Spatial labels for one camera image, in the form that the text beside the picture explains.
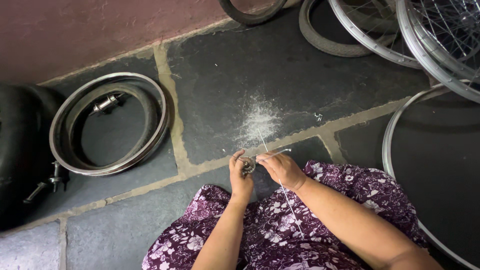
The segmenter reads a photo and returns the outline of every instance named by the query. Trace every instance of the floral pattern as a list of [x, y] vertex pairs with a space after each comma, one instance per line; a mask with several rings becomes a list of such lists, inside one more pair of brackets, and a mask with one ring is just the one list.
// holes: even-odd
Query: floral pattern
[[[396, 180], [378, 169], [333, 165], [311, 160], [303, 172], [371, 209], [419, 246], [425, 246], [413, 205]], [[340, 242], [291, 191], [289, 202], [304, 234], [295, 223], [282, 190], [248, 205], [239, 263], [257, 270], [363, 269], [363, 262]], [[190, 269], [228, 204], [230, 194], [204, 185], [185, 213], [155, 240], [143, 270]]]

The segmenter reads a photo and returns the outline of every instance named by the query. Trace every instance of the dust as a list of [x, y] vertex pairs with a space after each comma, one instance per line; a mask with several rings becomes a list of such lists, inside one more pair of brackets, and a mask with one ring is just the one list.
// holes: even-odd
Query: dust
[[245, 97], [242, 113], [243, 120], [238, 128], [235, 142], [238, 148], [251, 148], [262, 144], [258, 130], [265, 142], [276, 138], [281, 128], [280, 110], [274, 105], [274, 100], [265, 100], [265, 96], [256, 92]]

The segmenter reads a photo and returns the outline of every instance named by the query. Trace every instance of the wall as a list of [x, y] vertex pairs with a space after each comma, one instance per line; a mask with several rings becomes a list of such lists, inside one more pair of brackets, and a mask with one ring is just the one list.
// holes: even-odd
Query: wall
[[217, 0], [4, 0], [0, 81], [46, 81], [226, 17]]

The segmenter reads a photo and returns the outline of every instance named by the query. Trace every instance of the dark stone tile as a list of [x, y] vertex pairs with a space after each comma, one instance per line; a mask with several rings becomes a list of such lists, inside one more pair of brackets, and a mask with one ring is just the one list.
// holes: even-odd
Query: dark stone tile
[[259, 145], [256, 127], [272, 141], [428, 87], [422, 71], [377, 55], [342, 58], [319, 51], [302, 36], [298, 15], [299, 9], [290, 9], [246, 31], [218, 31], [170, 45], [192, 163]]
[[184, 213], [204, 184], [230, 192], [228, 167], [69, 218], [68, 269], [140, 269], [155, 239]]
[[131, 56], [122, 57], [104, 65], [68, 76], [62, 80], [50, 82], [46, 84], [45, 87], [55, 89], [67, 98], [75, 92], [75, 90], [89, 81], [116, 72], [139, 73], [156, 81], [157, 84], [159, 83], [158, 69], [156, 68], [153, 49], [150, 48]]
[[383, 170], [382, 143], [392, 113], [335, 132], [342, 156], [349, 164]]
[[[104, 154], [102, 157], [108, 158], [109, 154]], [[177, 174], [172, 142], [167, 134], [150, 157], [125, 172], [104, 177], [90, 177], [70, 172], [66, 190], [63, 189], [64, 185], [60, 185], [59, 191], [47, 194], [44, 201], [39, 203], [37, 209], [27, 217], [27, 221], [115, 196]]]
[[57, 222], [0, 237], [0, 246], [1, 269], [51, 270], [60, 267]]
[[[287, 145], [279, 148], [279, 150], [291, 148], [291, 152], [286, 152], [303, 168], [307, 161], [317, 160], [323, 162], [332, 162], [330, 154], [324, 146], [324, 143], [319, 137], [312, 137], [299, 141], [297, 143]], [[265, 167], [258, 164], [258, 167], [253, 171], [253, 183], [255, 187], [255, 194], [259, 200], [270, 196], [280, 185], [272, 180]]]
[[420, 221], [444, 245], [480, 267], [480, 104], [452, 92], [414, 104], [392, 142], [395, 176]]

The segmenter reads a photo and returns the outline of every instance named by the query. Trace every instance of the right hand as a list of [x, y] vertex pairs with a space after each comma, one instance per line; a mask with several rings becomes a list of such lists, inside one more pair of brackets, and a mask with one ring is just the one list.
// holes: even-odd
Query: right hand
[[[257, 162], [266, 159], [273, 154], [275, 154], [275, 152], [270, 151], [258, 155]], [[280, 179], [282, 185], [293, 192], [296, 192], [307, 180], [307, 176], [300, 170], [295, 161], [285, 154], [275, 155], [274, 157], [259, 162], [259, 164], [267, 169], [275, 182], [280, 183]]]

